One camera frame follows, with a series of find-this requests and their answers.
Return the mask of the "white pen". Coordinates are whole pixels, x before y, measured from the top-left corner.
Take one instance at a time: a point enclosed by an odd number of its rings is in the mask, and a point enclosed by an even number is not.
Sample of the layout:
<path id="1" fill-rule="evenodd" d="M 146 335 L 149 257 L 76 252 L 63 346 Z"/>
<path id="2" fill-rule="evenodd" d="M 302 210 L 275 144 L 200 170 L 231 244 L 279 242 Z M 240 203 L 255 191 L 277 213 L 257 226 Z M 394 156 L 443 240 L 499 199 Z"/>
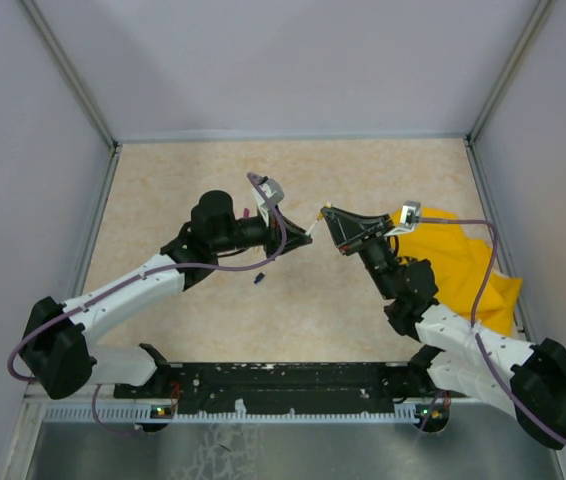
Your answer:
<path id="1" fill-rule="evenodd" d="M 316 217 L 316 219 L 314 220 L 314 222 L 306 229 L 305 234 L 309 237 L 312 236 L 315 228 L 318 226 L 318 224 L 323 220 L 323 214 L 319 213 Z"/>

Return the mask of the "blue pen cap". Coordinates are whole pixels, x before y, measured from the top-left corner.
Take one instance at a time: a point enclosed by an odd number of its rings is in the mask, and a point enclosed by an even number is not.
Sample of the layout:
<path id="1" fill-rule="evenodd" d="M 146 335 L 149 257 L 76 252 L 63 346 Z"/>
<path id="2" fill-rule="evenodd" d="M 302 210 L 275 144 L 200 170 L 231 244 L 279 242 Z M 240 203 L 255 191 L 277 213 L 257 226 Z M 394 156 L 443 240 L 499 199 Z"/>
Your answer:
<path id="1" fill-rule="evenodd" d="M 259 272 L 254 279 L 254 284 L 258 285 L 264 280 L 264 278 L 265 278 L 265 274 L 263 272 Z"/>

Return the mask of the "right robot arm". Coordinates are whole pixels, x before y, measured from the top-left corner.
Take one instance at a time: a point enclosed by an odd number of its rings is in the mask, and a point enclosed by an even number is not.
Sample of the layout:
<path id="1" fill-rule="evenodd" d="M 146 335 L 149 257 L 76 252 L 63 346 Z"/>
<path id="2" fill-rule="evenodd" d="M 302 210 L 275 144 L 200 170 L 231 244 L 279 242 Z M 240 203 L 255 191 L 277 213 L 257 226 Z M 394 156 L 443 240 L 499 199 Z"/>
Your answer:
<path id="1" fill-rule="evenodd" d="M 477 317 L 464 319 L 436 299 L 430 261 L 403 264 L 389 245 L 391 236 L 446 219 L 424 216 L 417 202 L 403 205 L 399 222 L 332 206 L 321 213 L 337 250 L 358 255 L 387 300 L 384 312 L 395 332 L 422 344 L 409 372 L 417 393 L 444 390 L 478 399 L 515 418 L 538 443 L 566 447 L 566 348 L 550 338 L 535 344 L 499 334 Z"/>

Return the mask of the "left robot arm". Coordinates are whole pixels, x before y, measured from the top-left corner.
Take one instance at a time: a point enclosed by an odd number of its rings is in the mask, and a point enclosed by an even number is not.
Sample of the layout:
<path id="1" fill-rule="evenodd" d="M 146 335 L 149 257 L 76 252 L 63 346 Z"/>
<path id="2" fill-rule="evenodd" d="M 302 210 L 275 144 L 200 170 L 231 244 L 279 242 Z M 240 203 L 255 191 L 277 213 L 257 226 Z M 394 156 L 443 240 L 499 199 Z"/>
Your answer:
<path id="1" fill-rule="evenodd" d="M 21 359 L 53 400 L 87 385 L 128 385 L 147 395 L 164 394 L 171 373 L 150 345 L 115 347 L 100 339 L 115 326 L 164 297 L 179 295 L 222 270 L 219 260 L 260 247 L 266 260 L 311 244 L 305 230 L 278 208 L 281 193 L 255 190 L 257 213 L 238 218 L 232 197 L 220 190 L 203 194 L 176 238 L 140 267 L 93 292 L 57 302 L 45 297 L 32 307 L 22 340 L 10 353 L 9 374 Z"/>

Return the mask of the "yellow cloth bag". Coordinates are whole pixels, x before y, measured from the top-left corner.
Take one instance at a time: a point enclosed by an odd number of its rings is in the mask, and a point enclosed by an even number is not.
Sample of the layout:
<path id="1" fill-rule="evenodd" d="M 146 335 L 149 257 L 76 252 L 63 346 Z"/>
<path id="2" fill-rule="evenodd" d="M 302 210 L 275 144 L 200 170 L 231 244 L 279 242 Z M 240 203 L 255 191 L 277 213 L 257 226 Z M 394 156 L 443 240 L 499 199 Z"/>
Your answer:
<path id="1" fill-rule="evenodd" d="M 430 261 L 438 288 L 436 299 L 463 317 L 471 317 L 492 254 L 486 241 L 468 236 L 460 225 L 422 224 L 390 244 L 405 261 Z M 514 334 L 522 283 L 494 268 L 478 305 L 477 320 L 501 335 Z"/>

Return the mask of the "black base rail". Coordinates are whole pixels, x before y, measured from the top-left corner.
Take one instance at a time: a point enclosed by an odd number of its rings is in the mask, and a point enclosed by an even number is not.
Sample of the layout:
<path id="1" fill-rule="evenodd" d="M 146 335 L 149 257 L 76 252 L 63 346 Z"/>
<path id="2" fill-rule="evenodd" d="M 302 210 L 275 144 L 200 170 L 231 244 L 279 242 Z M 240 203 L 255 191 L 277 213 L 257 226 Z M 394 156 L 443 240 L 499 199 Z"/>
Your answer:
<path id="1" fill-rule="evenodd" d="M 118 384 L 116 399 L 174 401 L 182 414 L 392 413 L 436 388 L 407 363 L 183 363 L 163 365 L 142 386 Z"/>

